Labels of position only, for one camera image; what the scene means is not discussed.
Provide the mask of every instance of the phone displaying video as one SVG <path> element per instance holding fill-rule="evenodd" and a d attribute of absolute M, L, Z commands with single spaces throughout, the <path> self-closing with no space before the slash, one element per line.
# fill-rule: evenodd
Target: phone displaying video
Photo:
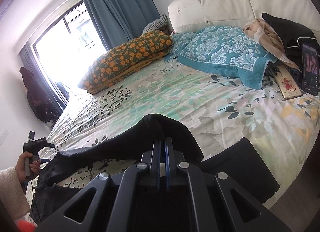
<path fill-rule="evenodd" d="M 317 50 L 307 44 L 302 45 L 303 79 L 301 89 L 311 95 L 318 95 L 319 61 Z"/>

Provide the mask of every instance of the black cable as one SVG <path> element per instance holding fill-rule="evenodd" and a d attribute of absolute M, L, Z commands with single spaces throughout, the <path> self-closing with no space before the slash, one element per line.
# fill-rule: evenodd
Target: black cable
<path fill-rule="evenodd" d="M 32 181 L 30 181 L 30 182 L 31 182 L 32 196 L 33 196 L 32 201 L 34 201 L 34 203 L 35 203 L 35 206 L 36 206 L 36 210 L 37 210 L 37 212 L 38 212 L 38 217 L 39 217 L 40 223 L 42 223 L 41 218 L 40 218 L 40 214 L 39 214 L 39 211 L 38 211 L 38 207 L 37 207 L 37 205 L 36 205 L 36 201 L 35 201 L 35 194 L 34 194 L 34 192 L 33 192 L 33 185 L 32 185 Z"/>

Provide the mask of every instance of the person's hand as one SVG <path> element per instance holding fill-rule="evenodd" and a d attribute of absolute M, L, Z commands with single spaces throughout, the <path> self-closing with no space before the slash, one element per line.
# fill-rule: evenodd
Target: person's hand
<path fill-rule="evenodd" d="M 17 176 L 18 176 L 20 183 L 26 181 L 26 171 L 24 168 L 24 161 L 25 161 L 25 158 L 27 158 L 27 157 L 31 158 L 32 153 L 24 152 L 23 154 L 21 154 L 19 156 L 19 159 L 17 161 L 16 173 L 17 173 Z M 38 161 L 33 161 L 32 164 L 30 164 L 31 171 L 33 171 L 35 173 L 35 177 L 37 177 L 39 175 L 40 163 L 41 163 L 41 161 L 38 160 Z"/>

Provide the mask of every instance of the bed sheet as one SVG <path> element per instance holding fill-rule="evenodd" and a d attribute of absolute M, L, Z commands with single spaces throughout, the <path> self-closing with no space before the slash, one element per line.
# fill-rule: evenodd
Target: bed sheet
<path fill-rule="evenodd" d="M 59 150 L 96 146 L 151 113 L 188 127 L 204 159 L 242 137 L 249 139 L 281 186 L 264 204 L 267 208 L 297 177 L 319 132 L 319 97 L 284 100 L 271 77 L 264 77 L 262 90 L 253 90 L 238 78 L 161 60 L 97 95 L 82 94 L 69 103 L 48 137 L 56 148 L 43 149 L 40 157 L 53 159 Z M 59 185 L 82 188 L 101 172 L 119 173 L 134 163 L 98 161 Z M 26 197 L 31 204 L 30 186 Z"/>

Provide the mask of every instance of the wall switch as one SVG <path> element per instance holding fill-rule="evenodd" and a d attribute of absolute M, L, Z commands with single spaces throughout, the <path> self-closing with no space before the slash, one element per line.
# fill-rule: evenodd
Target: wall switch
<path fill-rule="evenodd" d="M 0 146 L 4 143 L 6 138 L 9 136 L 9 131 L 5 129 L 2 134 L 0 135 Z"/>

